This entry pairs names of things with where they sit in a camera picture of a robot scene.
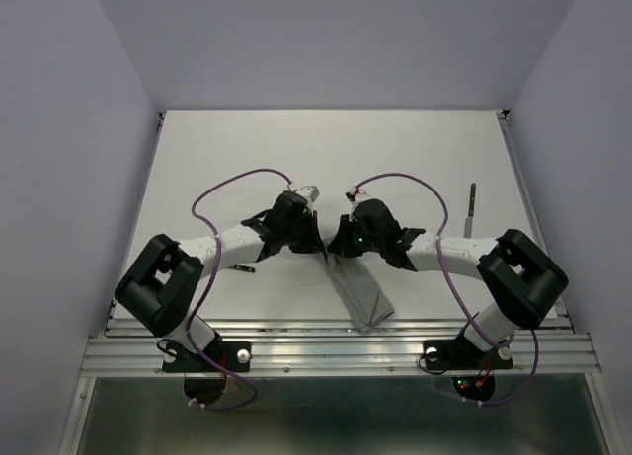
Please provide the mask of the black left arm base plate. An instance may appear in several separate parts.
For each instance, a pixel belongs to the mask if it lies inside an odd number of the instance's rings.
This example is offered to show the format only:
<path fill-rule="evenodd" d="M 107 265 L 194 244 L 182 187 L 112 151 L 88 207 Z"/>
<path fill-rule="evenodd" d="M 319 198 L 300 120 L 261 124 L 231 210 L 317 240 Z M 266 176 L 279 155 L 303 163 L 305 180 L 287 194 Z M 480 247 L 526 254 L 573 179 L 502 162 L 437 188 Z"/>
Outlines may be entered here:
<path fill-rule="evenodd" d="M 249 341 L 221 341 L 210 344 L 205 350 L 206 358 L 197 352 L 190 352 L 176 341 L 161 339 L 156 342 L 162 353 L 162 371 L 165 373 L 205 373 L 218 372 L 209 365 L 211 359 L 216 365 L 234 373 L 250 371 L 252 345 Z"/>

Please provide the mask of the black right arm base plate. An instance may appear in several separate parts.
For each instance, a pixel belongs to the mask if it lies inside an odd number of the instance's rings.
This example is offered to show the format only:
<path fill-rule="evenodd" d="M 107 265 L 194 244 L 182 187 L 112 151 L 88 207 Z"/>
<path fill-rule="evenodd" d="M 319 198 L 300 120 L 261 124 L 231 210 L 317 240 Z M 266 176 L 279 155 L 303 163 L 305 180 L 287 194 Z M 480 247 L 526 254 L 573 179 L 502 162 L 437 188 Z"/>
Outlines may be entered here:
<path fill-rule="evenodd" d="M 510 356 L 501 356 L 497 349 L 480 350 L 468 340 L 425 340 L 419 364 L 430 373 L 514 368 Z"/>

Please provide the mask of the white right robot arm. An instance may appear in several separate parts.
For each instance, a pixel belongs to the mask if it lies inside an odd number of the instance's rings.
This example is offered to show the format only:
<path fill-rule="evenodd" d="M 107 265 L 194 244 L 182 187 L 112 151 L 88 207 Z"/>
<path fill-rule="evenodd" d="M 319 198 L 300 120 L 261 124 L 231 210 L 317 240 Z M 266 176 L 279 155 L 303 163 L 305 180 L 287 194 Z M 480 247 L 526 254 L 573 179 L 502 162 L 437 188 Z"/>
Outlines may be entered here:
<path fill-rule="evenodd" d="M 514 332 L 538 329 L 569 284 L 566 273 L 519 230 L 499 238 L 440 237 L 402 227 L 376 198 L 340 218 L 327 251 L 346 259 L 376 253 L 398 269 L 484 282 L 493 303 L 473 316 L 454 343 L 455 357 L 466 366 L 478 365 Z"/>

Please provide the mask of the black handled knife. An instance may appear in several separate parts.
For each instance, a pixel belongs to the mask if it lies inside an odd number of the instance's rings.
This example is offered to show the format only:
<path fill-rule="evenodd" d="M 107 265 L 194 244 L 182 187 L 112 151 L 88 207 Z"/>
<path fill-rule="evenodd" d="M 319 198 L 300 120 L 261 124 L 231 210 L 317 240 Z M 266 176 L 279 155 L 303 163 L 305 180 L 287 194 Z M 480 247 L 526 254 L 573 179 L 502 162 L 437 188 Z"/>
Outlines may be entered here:
<path fill-rule="evenodd" d="M 475 214 L 476 192 L 477 192 L 477 184 L 472 183 L 470 185 L 467 216 L 464 222 L 464 237 L 465 238 L 472 237 L 473 221 L 474 221 L 474 214 Z"/>

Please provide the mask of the grey cloth napkin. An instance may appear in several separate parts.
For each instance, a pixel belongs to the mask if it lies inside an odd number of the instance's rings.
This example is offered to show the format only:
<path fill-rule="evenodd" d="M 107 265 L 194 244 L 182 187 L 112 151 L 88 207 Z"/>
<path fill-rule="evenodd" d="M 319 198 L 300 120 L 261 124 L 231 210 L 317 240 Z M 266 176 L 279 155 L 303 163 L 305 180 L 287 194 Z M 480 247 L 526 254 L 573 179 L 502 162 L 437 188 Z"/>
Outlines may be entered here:
<path fill-rule="evenodd" d="M 380 284 L 359 259 L 326 252 L 324 269 L 360 333 L 374 331 L 395 314 Z"/>

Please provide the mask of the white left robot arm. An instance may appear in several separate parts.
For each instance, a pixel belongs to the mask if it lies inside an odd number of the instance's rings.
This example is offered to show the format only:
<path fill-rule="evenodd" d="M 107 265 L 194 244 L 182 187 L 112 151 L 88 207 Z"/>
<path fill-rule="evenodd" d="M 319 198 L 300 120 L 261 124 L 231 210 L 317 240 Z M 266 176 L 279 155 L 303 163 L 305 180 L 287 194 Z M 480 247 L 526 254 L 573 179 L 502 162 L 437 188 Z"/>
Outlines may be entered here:
<path fill-rule="evenodd" d="M 318 252 L 313 210 L 318 196 L 315 186 L 292 186 L 272 208 L 219 235 L 152 237 L 118 283 L 117 302 L 153 336 L 183 346 L 196 369 L 212 368 L 219 360 L 219 335 L 191 309 L 199 282 L 214 269 L 257 263 L 285 247 L 298 254 Z"/>

